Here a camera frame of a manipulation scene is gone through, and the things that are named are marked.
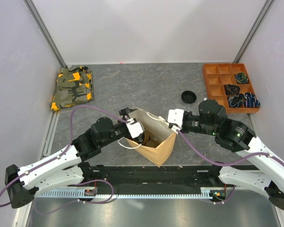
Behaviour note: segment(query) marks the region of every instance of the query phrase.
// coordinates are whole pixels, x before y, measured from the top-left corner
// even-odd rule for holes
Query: white wall
[[[38,160],[59,65],[22,0],[0,0],[0,190],[5,168]],[[0,203],[8,202],[7,193]],[[0,209],[0,227],[16,210]]]
[[[67,64],[233,61],[265,0],[33,0]]]
[[[284,159],[284,0],[277,0],[241,62],[262,106],[253,114],[261,139]]]

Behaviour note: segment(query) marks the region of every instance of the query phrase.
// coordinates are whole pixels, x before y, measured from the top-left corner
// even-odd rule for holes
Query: small object in tray
[[[237,80],[237,83],[239,84],[247,84],[248,83],[248,76],[244,72],[240,72],[237,75],[235,75],[235,78]]]
[[[182,97],[183,102],[188,103],[188,104],[194,103],[195,100],[197,99],[197,96],[192,91],[184,91],[181,97]]]
[[[227,96],[238,95],[240,93],[240,87],[233,84],[228,84],[225,86],[225,92]]]
[[[257,100],[256,95],[251,92],[245,93],[245,99],[244,106],[247,108],[256,108],[261,106],[261,103],[259,100]]]
[[[238,108],[242,105],[244,102],[244,95],[243,94],[238,94],[234,96],[230,96],[228,98],[228,104],[230,108]]]

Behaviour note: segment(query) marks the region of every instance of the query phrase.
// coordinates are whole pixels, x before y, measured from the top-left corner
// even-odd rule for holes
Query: gray countertop
[[[100,107],[116,115],[119,110],[131,106],[137,106],[163,118],[166,118],[169,109],[177,108],[198,115],[198,104],[207,97],[202,66],[203,63],[89,65],[93,71],[95,100],[88,105]],[[181,94],[185,90],[196,93],[195,103],[186,104],[181,100]],[[65,147],[69,140],[72,109],[73,107],[61,111],[52,153]],[[91,109],[77,110],[73,120],[74,138],[84,133],[102,116],[102,113]],[[242,121],[250,127],[247,114],[229,114],[229,118]],[[229,163],[240,158],[217,145],[212,136],[194,133],[186,136],[198,150],[214,161]],[[117,142],[104,147],[102,153],[90,159],[89,163],[106,166],[153,165],[135,150],[125,149]],[[180,136],[177,136],[173,152],[164,164],[208,165]]]

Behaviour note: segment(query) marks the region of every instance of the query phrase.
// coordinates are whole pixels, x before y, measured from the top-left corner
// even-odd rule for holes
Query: cable
[[[224,184],[224,189],[223,189],[222,193],[225,192],[226,189],[227,189],[227,184]]]
[[[254,157],[254,156],[257,156],[257,155],[264,155],[266,157],[270,157],[272,158],[273,160],[277,161],[279,164],[281,164],[283,167],[284,167],[284,162],[281,161],[280,159],[278,159],[277,157],[275,156],[270,156],[269,153],[264,153],[264,152],[256,152],[256,153],[253,153],[253,154],[249,154],[247,156],[245,156],[244,158],[241,158],[240,160],[238,161],[235,161],[235,162],[231,162],[231,163],[219,163],[219,162],[214,162],[210,159],[208,159],[207,157],[205,157],[203,154],[201,154],[190,142],[189,140],[185,137],[185,135],[180,131],[180,130],[177,130],[177,132],[179,133],[180,136],[182,136],[182,138],[185,140],[185,142],[190,146],[190,148],[195,152],[197,153],[198,156],[200,156],[201,158],[203,158],[205,161],[215,165],[215,166],[234,166],[234,165],[237,165],[247,159],[249,159],[250,157]]]
[[[225,192],[225,199],[223,200],[223,199],[220,199],[217,195],[214,195],[215,196],[215,198],[217,198],[218,200],[220,200],[220,201],[225,201],[226,199],[227,199],[227,190],[223,190],[223,192],[222,193],[224,193]]]
[[[150,116],[150,112],[146,112],[146,114],[147,114],[150,118],[152,118],[152,119],[154,119],[154,120],[156,120],[156,121],[160,121],[160,122],[164,122],[164,121],[165,121],[165,120],[162,120],[162,119],[160,119],[160,118],[154,118],[154,117]]]
[[[65,150],[60,154],[60,156],[64,155],[64,154],[68,151],[68,149],[70,148],[70,146],[71,146],[71,142],[72,142],[72,120],[73,120],[72,118],[73,118],[73,115],[74,115],[75,111],[78,110],[78,109],[80,109],[80,108],[90,108],[90,109],[98,110],[98,111],[100,111],[100,112],[102,112],[102,113],[107,114],[108,116],[111,116],[112,118],[117,119],[117,120],[120,121],[120,122],[129,123],[129,121],[123,120],[123,119],[119,118],[118,116],[116,116],[116,115],[114,115],[114,114],[111,114],[111,113],[107,112],[106,110],[103,110],[103,109],[98,108],[98,107],[96,107],[96,106],[92,106],[92,105],[80,105],[80,106],[77,106],[77,107],[75,107],[75,108],[72,110],[72,112],[71,112],[71,120],[70,120],[70,140],[69,140],[69,142],[68,142],[68,144],[67,144]],[[51,163],[52,161],[54,161],[54,160],[56,160],[56,159],[57,159],[57,157],[53,157],[52,159],[50,159],[50,160],[48,160],[48,161],[46,161],[46,162],[44,162],[44,163],[42,163],[42,164],[40,164],[40,165],[38,165],[38,166],[35,166],[35,167],[31,168],[30,170],[28,170],[28,173],[31,173],[31,172],[35,171],[36,169],[38,169],[38,168],[40,168],[40,167],[42,167],[42,166],[44,166],[44,165],[46,165],[46,164],[48,164],[48,163]],[[17,180],[19,180],[21,177],[23,177],[23,176],[25,176],[25,175],[26,175],[26,174],[23,173],[23,174],[21,174],[20,176],[17,176],[17,177],[16,177],[14,180],[12,180],[11,182],[9,182],[9,183],[1,190],[1,192],[0,192],[0,198],[1,198],[2,194],[3,194],[14,182],[16,182]],[[8,205],[10,205],[10,202],[5,203],[5,204],[0,204],[0,208],[1,208],[1,207],[6,207],[6,206],[8,206]]]
[[[208,200],[202,200],[202,201],[203,202],[208,202],[208,203],[213,203],[214,205],[224,204],[225,202],[227,202],[228,200],[230,200],[232,198],[233,193],[234,193],[236,187],[237,186],[234,185],[233,188],[232,188],[231,193],[229,194],[229,196],[225,200],[223,200],[221,202],[212,202],[212,201],[208,201]]]
[[[136,148],[139,148],[142,144],[140,143],[137,147],[135,148],[129,148],[127,146],[124,146],[123,144],[120,143],[120,140],[122,140],[124,137],[122,137],[121,139],[118,140],[118,144],[121,146],[121,147],[124,147],[126,149],[136,149]]]
[[[74,184],[74,186],[81,186],[81,185],[85,185],[85,184],[93,183],[93,182],[104,182],[104,183],[108,184],[110,186],[110,188],[112,189],[112,193],[111,193],[110,197],[108,199],[104,200],[104,201],[98,201],[98,202],[96,202],[96,201],[84,201],[84,203],[103,204],[103,203],[108,202],[113,197],[113,195],[115,193],[113,186],[108,181],[97,179],[97,180],[92,180],[92,181],[87,181],[87,182],[83,182],[83,183]],[[79,200],[79,199],[72,200],[72,201],[62,205],[61,207],[58,207],[57,209],[54,209],[54,210],[52,210],[52,211],[50,211],[48,213],[42,213],[42,212],[38,211],[37,208],[36,208],[36,204],[34,204],[34,210],[36,211],[37,214],[45,216],[45,215],[49,215],[49,214],[55,213],[56,211],[66,207],[68,205],[71,205],[71,204],[73,204],[75,202],[82,202],[82,201]]]

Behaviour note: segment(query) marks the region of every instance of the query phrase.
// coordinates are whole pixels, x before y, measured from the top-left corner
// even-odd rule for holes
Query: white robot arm
[[[284,210],[284,161],[272,152],[254,131],[245,124],[228,119],[225,108],[214,100],[199,105],[200,115],[176,109],[170,110],[168,122],[171,129],[184,137],[183,133],[195,132],[215,136],[221,147],[231,150],[254,164],[264,174],[238,170],[228,164],[221,166],[218,177],[225,184],[241,186],[267,197],[275,206]],[[199,153],[193,145],[189,146]]]

